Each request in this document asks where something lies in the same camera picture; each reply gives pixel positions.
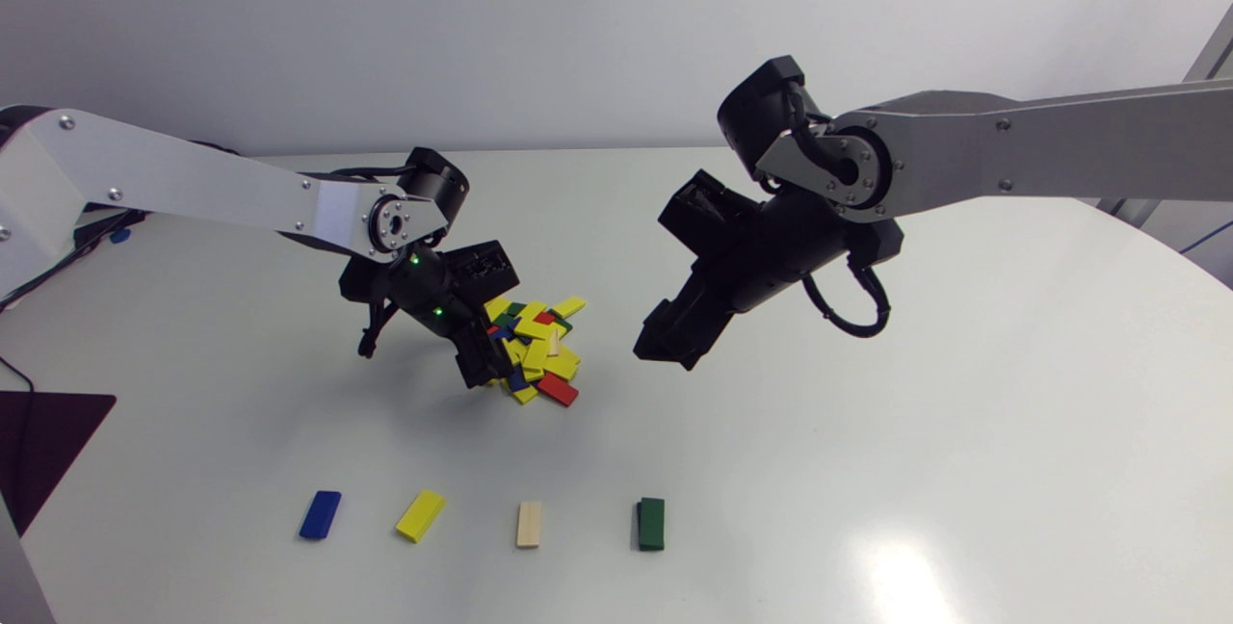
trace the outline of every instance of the white wall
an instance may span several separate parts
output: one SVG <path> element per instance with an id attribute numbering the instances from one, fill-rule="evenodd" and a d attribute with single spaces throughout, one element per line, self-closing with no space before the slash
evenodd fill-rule
<path id="1" fill-rule="evenodd" d="M 1180 80 L 1231 0 L 2 0 L 0 102 L 247 154 L 720 144 L 797 54 L 830 112 Z"/>

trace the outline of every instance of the red wooden block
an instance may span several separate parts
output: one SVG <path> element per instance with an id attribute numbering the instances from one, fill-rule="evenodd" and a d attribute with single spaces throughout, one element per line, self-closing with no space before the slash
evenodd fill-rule
<path id="1" fill-rule="evenodd" d="M 570 407 L 573 401 L 578 397 L 578 390 L 565 382 L 559 375 L 551 371 L 545 371 L 544 377 L 535 382 L 535 387 L 539 388 L 541 393 L 555 400 L 556 402 Z"/>

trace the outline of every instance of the blue cable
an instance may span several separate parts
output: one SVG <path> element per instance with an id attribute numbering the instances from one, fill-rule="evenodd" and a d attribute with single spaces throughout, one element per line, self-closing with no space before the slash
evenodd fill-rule
<path id="1" fill-rule="evenodd" d="M 1189 247 L 1185 247 L 1184 249 L 1181 249 L 1178 253 L 1185 254 L 1185 252 L 1189 252 L 1190 249 L 1197 247 L 1198 244 L 1202 244 L 1207 239 L 1211 239 L 1212 237 L 1215 237 L 1216 234 L 1219 234 L 1221 232 L 1223 232 L 1224 229 L 1228 229 L 1229 227 L 1233 227 L 1233 220 L 1231 220 L 1231 221 L 1226 222 L 1224 224 L 1221 224 L 1216 229 L 1212 229 L 1211 232 L 1203 234 L 1203 237 L 1201 239 L 1198 239 L 1194 244 L 1190 244 Z"/>

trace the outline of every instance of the black mat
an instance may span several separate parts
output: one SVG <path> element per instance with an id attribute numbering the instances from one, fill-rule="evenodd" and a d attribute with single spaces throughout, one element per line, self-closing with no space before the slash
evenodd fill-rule
<path id="1" fill-rule="evenodd" d="M 22 535 L 116 396 L 0 391 L 0 492 Z"/>

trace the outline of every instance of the yellow wooden block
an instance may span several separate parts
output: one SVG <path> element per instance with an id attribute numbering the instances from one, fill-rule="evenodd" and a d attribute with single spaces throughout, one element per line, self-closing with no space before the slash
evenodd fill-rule
<path id="1" fill-rule="evenodd" d="M 506 348 L 506 354 L 509 355 L 510 364 L 518 364 L 523 360 L 523 355 L 526 354 L 526 345 L 519 340 L 501 340 L 501 344 Z"/>
<path id="2" fill-rule="evenodd" d="M 524 323 L 528 321 L 535 321 L 535 317 L 541 314 L 545 308 L 547 308 L 547 305 L 544 302 L 531 302 L 518 312 L 518 317 L 522 318 Z"/>
<path id="3" fill-rule="evenodd" d="M 531 340 L 526 345 L 526 356 L 523 358 L 523 369 L 544 369 L 544 360 L 547 359 L 547 340 Z"/>
<path id="4" fill-rule="evenodd" d="M 560 350 L 561 350 L 561 353 L 557 354 L 556 356 L 559 356 L 561 359 L 570 360 L 570 361 L 572 361 L 575 364 L 582 364 L 582 358 L 578 356 L 578 355 L 576 355 L 576 354 L 573 354 L 573 350 L 571 350 L 570 348 L 565 347 L 565 343 L 561 343 Z"/>
<path id="5" fill-rule="evenodd" d="M 483 305 L 483 310 L 488 312 L 488 321 L 492 321 L 496 317 L 501 316 L 502 313 L 506 313 L 506 310 L 509 308 L 510 303 L 512 303 L 510 300 L 507 300 L 506 297 L 497 297 L 491 302 Z"/>
<path id="6" fill-rule="evenodd" d="M 580 311 L 582 311 L 582 307 L 584 307 L 586 305 L 587 302 L 582 297 L 570 297 L 563 302 L 555 305 L 552 307 L 552 311 L 555 313 L 559 313 L 561 318 L 568 318 L 573 316 L 573 313 L 578 313 Z"/>
<path id="7" fill-rule="evenodd" d="M 544 513 L 544 504 L 538 501 L 524 501 L 518 504 L 518 535 L 514 545 L 519 549 L 534 549 L 539 546 L 540 518 Z"/>
<path id="8" fill-rule="evenodd" d="M 523 318 L 518 322 L 518 326 L 514 327 L 514 333 L 518 335 L 528 335 L 528 338 L 536 340 L 546 340 L 547 337 L 552 334 L 552 330 L 543 323 Z"/>
<path id="9" fill-rule="evenodd" d="M 514 400 L 519 401 L 519 403 L 526 404 L 531 402 L 531 398 L 539 395 L 539 391 L 535 390 L 535 386 L 526 386 L 522 391 L 514 391 L 513 395 Z"/>
<path id="10" fill-rule="evenodd" d="M 578 374 L 580 361 L 576 359 L 566 359 L 563 356 L 550 356 L 544 363 L 544 371 L 551 371 L 559 375 L 566 381 L 572 381 Z"/>
<path id="11" fill-rule="evenodd" d="M 444 506 L 445 497 L 432 490 L 424 490 L 411 502 L 411 508 L 402 514 L 393 528 L 408 540 L 418 543 L 424 539 L 424 533 L 433 525 L 433 520 L 436 520 L 436 514 Z"/>

